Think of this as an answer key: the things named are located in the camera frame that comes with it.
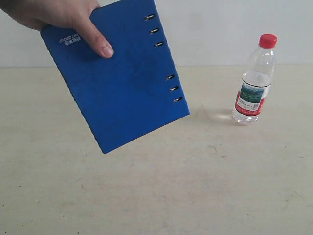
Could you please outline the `person's open hand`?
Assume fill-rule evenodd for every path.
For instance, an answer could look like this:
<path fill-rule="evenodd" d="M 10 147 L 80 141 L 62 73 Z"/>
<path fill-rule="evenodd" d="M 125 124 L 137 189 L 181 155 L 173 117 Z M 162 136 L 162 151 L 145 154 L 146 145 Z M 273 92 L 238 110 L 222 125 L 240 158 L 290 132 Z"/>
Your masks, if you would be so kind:
<path fill-rule="evenodd" d="M 101 57 L 111 58 L 114 50 L 90 20 L 100 8 L 96 0 L 2 0 L 0 8 L 21 25 L 41 31 L 47 25 L 74 29 Z"/>

